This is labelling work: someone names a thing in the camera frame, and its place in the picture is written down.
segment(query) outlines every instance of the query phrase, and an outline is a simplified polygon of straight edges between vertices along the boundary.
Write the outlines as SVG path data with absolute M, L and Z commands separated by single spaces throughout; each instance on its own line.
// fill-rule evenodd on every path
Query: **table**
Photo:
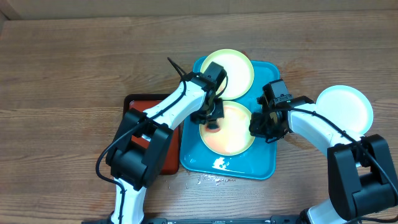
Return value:
M 0 222 L 79 223 L 106 217 L 115 186 L 95 174 L 131 93 L 171 93 L 184 69 L 218 49 L 270 61 L 294 96 L 349 85 L 374 110 L 369 134 L 398 164 L 398 11 L 7 21 L 0 36 Z M 109 174 L 103 165 L 101 171 Z M 298 135 L 278 143 L 265 181 L 180 166 L 147 191 L 149 217 L 297 214 L 328 197 L 325 157 Z M 377 217 L 392 217 L 389 209 Z

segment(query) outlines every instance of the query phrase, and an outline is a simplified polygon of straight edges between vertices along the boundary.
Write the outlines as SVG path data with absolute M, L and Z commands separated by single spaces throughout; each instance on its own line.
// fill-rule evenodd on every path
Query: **white robotic arm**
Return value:
M 190 116 L 193 112 L 198 111 L 202 107 L 206 98 L 206 92 L 193 82 L 186 82 L 186 85 L 187 89 L 185 95 L 162 116 L 155 118 L 154 121 L 156 123 L 166 124 L 170 129 L 174 130 L 186 117 Z M 180 86 L 170 96 L 153 108 L 145 110 L 144 113 L 147 113 L 148 117 L 159 113 L 175 101 L 183 93 L 183 89 L 183 82 L 181 82 Z M 150 141 L 149 137 L 145 135 L 142 137 Z M 122 179 L 115 178 L 115 181 L 123 184 L 124 189 L 126 190 L 123 206 L 123 223 L 140 224 L 144 219 L 143 205 L 147 189 L 142 187 L 140 190 L 134 190 L 134 187 L 131 184 Z M 122 200 L 120 191 L 120 187 L 116 186 L 116 203 L 114 213 L 111 217 L 111 221 L 115 224 L 119 223 L 119 211 Z
M 296 106 L 297 109 L 303 109 L 307 111 L 316 111 L 318 114 L 322 114 L 322 110 L 317 108 L 315 103 L 304 104 Z M 289 128 L 292 132 L 303 136 L 306 140 L 312 143 L 319 151 L 327 156 L 327 150 L 337 144 L 350 144 L 351 141 L 344 138 L 339 132 L 333 129 L 324 120 L 313 116 L 308 113 L 289 111 L 288 112 Z M 362 134 L 354 131 L 346 131 L 348 135 L 357 141 L 361 140 Z M 307 212 L 308 220 L 311 224 L 318 223 L 329 223 L 329 224 L 343 224 L 347 220 L 342 219 L 333 208 L 330 199 L 325 200 L 319 205 L 316 205 Z
M 350 130 L 357 127 L 345 127 L 336 120 L 344 118 L 330 116 L 306 96 L 293 98 L 283 80 L 270 82 L 263 90 L 258 99 L 262 113 L 253 113 L 251 134 L 273 142 L 287 132 L 297 133 L 328 159 L 330 199 L 303 211 L 305 223 L 343 224 L 396 206 L 398 180 L 386 140 Z M 341 103 L 335 99 L 330 95 L 330 101 Z M 371 172 L 359 176 L 357 166 L 370 166 Z
M 143 113 L 132 109 L 124 115 L 115 136 L 119 142 L 106 156 L 111 175 L 124 187 L 122 192 L 116 186 L 115 210 L 111 216 L 114 224 L 140 224 L 143 220 L 146 187 L 160 173 L 172 133 L 186 117 L 191 116 L 193 122 L 201 124 L 223 117 L 222 100 L 217 99 L 216 90 L 225 77 L 223 67 L 211 63 L 204 73 L 185 74 L 179 87 L 153 108 Z M 132 134 L 150 142 L 147 149 L 131 142 L 131 134 L 124 137 L 134 128 L 137 131 Z

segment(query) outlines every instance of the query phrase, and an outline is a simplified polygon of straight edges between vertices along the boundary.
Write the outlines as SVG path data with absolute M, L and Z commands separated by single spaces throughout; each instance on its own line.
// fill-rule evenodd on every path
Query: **orange stain on plate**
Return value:
M 250 111 L 243 105 L 224 101 L 224 118 L 217 120 L 220 130 L 210 131 L 206 125 L 199 125 L 200 137 L 213 152 L 233 156 L 244 152 L 254 141 L 250 135 Z

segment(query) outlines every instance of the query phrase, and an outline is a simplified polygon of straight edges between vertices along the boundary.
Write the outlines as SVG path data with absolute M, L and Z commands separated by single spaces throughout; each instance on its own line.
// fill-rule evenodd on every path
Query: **white plate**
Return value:
M 223 66 L 228 76 L 227 87 L 220 96 L 223 100 L 237 99 L 250 89 L 254 80 L 254 69 L 244 54 L 231 49 L 217 50 L 207 56 L 201 65 L 200 72 L 205 72 L 211 62 Z M 226 79 L 223 80 L 216 94 L 219 94 L 225 85 Z
M 373 109 L 360 91 L 350 86 L 332 86 L 321 92 L 317 108 L 344 127 L 365 134 L 373 123 Z

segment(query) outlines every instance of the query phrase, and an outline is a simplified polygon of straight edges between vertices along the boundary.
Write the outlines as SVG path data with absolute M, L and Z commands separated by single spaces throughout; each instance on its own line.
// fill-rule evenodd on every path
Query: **blue tray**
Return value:
M 202 57 L 195 62 L 194 72 L 200 72 L 205 59 L 206 57 Z M 251 63 L 254 67 L 253 85 L 245 95 L 233 101 L 242 104 L 253 113 L 261 112 L 257 97 L 263 94 L 262 87 L 265 84 L 279 79 L 279 71 L 269 62 L 251 61 Z M 201 140 L 199 125 L 191 122 L 188 117 L 184 121 L 180 161 L 185 168 L 192 171 L 265 180 L 275 171 L 276 142 L 266 144 L 265 139 L 256 138 L 243 153 L 222 156 L 207 148 Z

